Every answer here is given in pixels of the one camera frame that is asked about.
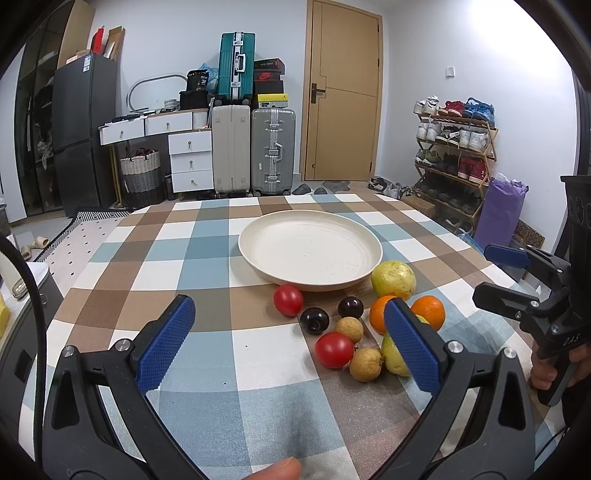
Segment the person's right hand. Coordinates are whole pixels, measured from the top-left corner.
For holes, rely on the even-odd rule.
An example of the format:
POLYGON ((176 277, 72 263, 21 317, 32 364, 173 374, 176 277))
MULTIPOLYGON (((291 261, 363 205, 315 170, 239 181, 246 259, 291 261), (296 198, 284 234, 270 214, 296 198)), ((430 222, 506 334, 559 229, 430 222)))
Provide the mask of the person's right hand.
MULTIPOLYGON (((532 368, 530 381, 539 390, 548 390, 552 382, 557 378, 557 369, 547 360, 541 359, 538 354, 539 347, 533 343, 531 355, 532 368)), ((570 361, 577 364, 577 368, 568 384, 569 387, 585 380, 591 373, 591 345, 586 343, 569 352, 570 361)))

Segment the person's left hand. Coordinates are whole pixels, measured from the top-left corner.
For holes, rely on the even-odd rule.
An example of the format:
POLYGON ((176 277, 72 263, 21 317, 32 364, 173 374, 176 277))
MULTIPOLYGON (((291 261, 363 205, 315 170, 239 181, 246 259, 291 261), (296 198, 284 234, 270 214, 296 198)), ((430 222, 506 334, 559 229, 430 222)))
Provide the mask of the person's left hand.
POLYGON ((245 477, 245 480, 298 480, 301 476, 301 462, 288 457, 269 467, 245 477))

